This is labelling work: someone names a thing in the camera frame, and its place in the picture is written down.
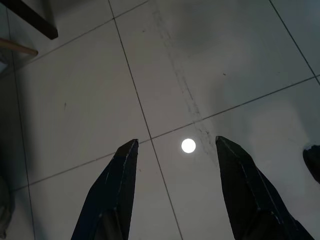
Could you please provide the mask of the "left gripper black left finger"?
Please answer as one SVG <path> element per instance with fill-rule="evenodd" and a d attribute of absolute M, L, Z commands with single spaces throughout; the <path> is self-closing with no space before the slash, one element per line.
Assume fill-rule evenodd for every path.
<path fill-rule="evenodd" d="M 128 240 L 139 141 L 120 146 L 91 186 L 71 240 Z"/>

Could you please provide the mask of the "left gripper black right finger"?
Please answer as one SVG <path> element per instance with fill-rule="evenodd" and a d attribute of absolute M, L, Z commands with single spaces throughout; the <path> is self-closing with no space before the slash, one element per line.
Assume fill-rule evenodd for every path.
<path fill-rule="evenodd" d="M 314 240 L 237 143 L 215 139 L 223 198 L 235 240 Z"/>

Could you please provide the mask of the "black robot foot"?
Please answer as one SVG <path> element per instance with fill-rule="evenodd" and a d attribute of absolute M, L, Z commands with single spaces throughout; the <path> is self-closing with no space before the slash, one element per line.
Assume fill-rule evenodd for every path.
<path fill-rule="evenodd" d="M 320 145 L 312 145 L 304 149 L 303 160 L 316 182 L 320 184 Z"/>

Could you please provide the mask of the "light wooden chair leg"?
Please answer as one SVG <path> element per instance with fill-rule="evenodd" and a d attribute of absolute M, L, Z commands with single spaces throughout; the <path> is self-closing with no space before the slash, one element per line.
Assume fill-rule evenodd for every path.
<path fill-rule="evenodd" d="M 15 43 L 13 41 L 10 41 L 4 38 L 0 38 L 0 48 L 9 49 L 11 51 L 28 54 L 32 56 L 37 56 L 39 54 L 39 52 L 35 49 L 25 47 L 23 45 L 20 45 L 18 43 Z"/>

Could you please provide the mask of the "dark brown wooden table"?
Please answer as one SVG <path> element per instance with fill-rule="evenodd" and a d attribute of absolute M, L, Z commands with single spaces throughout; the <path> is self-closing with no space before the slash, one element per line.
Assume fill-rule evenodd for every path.
<path fill-rule="evenodd" d="M 22 0 L 0 0 L 0 3 L 48 39 L 54 40 L 59 36 L 58 30 L 52 24 L 42 18 Z"/>

